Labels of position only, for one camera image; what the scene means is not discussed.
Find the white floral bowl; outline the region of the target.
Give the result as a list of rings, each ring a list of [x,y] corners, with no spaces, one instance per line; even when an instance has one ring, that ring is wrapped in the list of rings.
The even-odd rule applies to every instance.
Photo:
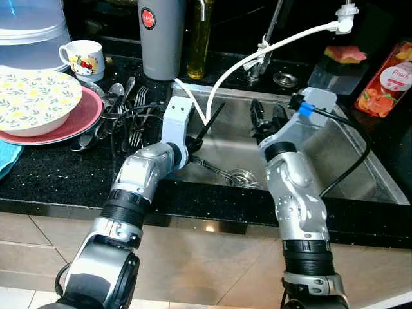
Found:
[[[61,71],[0,70],[0,131],[45,135],[79,105],[83,87]]]

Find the red plate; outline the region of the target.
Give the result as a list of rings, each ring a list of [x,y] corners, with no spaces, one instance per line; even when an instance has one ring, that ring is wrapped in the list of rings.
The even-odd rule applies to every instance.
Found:
[[[102,100],[85,86],[81,88],[82,100],[60,127],[39,136],[13,136],[0,131],[0,140],[21,146],[41,146],[62,142],[85,132],[92,124],[97,123],[102,112]]]

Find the beige counter cabinet front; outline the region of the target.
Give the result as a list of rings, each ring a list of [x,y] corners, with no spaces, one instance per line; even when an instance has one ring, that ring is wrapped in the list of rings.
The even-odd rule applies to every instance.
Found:
[[[0,214],[0,308],[55,301],[54,277],[76,255],[90,226],[88,220]],[[354,308],[412,291],[410,250],[334,244],[332,251]],[[279,307],[285,263],[271,227],[227,234],[212,224],[204,230],[147,225],[137,253],[135,308]]]

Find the pink yellow sponge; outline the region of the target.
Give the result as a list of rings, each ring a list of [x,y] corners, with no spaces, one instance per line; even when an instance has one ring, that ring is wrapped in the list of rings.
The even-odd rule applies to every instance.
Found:
[[[367,53],[358,46],[327,46],[324,55],[339,64],[360,64],[367,59]]]

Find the olive oil bottle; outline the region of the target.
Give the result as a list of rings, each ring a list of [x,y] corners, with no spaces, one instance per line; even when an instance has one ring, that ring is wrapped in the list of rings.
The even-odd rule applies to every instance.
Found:
[[[187,74],[190,79],[203,79],[215,0],[194,0],[193,3]]]

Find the metal sink drain strainer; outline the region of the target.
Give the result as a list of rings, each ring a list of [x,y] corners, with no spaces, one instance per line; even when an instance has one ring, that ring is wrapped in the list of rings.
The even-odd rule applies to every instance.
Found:
[[[244,169],[233,169],[227,171],[230,178],[226,179],[226,183],[232,187],[241,187],[246,189],[258,189],[259,183],[256,177],[250,171]]]

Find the stainless steel sink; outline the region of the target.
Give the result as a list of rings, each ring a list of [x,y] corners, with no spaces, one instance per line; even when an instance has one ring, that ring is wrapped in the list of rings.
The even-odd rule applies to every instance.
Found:
[[[265,115],[285,111],[288,95],[265,92],[230,90],[221,88],[216,93],[214,105],[225,103],[223,111],[206,135],[203,147],[195,154],[206,162],[217,165],[226,173],[239,173],[256,180],[260,189],[266,189],[265,163],[258,144],[251,135],[250,106],[258,100]],[[322,188],[342,174],[356,159],[365,146],[361,135],[352,127],[329,121],[321,129],[311,129],[311,138],[299,150],[312,162]],[[332,198],[350,198],[371,202],[408,204],[406,195],[371,154],[328,193]]]

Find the clear plastic container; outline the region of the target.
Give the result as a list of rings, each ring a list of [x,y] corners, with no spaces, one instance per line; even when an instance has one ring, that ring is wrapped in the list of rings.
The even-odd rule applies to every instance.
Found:
[[[327,90],[338,95],[351,95],[362,80],[367,64],[341,64],[329,56],[322,56],[315,65],[307,86]]]

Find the white printed mug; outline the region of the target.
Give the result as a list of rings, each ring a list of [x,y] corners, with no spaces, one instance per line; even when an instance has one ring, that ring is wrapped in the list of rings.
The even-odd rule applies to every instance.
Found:
[[[60,46],[58,54],[79,80],[97,82],[105,76],[105,57],[102,46],[97,41],[77,39]]]

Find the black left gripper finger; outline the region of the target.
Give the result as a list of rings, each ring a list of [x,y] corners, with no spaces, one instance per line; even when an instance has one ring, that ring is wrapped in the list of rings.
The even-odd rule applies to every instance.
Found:
[[[208,133],[210,130],[210,127],[214,124],[214,122],[217,120],[218,115],[223,111],[223,107],[226,105],[226,103],[221,103],[220,106],[216,109],[215,113],[212,115],[208,123],[203,127],[203,129],[200,130],[199,134],[202,135],[203,133]]]

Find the chrome faucet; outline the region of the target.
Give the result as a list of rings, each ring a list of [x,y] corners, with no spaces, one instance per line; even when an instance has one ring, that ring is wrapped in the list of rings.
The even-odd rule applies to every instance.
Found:
[[[277,23],[279,23],[280,12],[282,11],[285,2],[286,0],[277,0],[270,26],[268,26],[265,34],[262,36],[260,43],[257,44],[259,51],[270,46],[270,39],[276,29]],[[265,73],[268,64],[270,64],[270,56],[268,56],[267,53],[263,53],[255,58],[253,64],[248,65],[247,71],[250,86],[255,86],[256,83],[259,82],[260,76]]]

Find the blue cloth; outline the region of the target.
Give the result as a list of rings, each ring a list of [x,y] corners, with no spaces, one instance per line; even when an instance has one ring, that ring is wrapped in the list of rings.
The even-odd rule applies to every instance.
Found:
[[[23,148],[23,146],[0,140],[0,180],[12,170],[23,153]]]

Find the round metal counter cap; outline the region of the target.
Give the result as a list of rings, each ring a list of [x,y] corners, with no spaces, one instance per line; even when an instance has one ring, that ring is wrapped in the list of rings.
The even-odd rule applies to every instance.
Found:
[[[296,88],[300,82],[300,78],[288,71],[277,71],[272,76],[272,80],[282,88]]]

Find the grey thermos with red logo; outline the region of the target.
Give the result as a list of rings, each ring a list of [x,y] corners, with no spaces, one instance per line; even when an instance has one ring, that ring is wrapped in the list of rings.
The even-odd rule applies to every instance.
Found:
[[[136,12],[145,76],[176,79],[182,59],[186,0],[138,0]]]

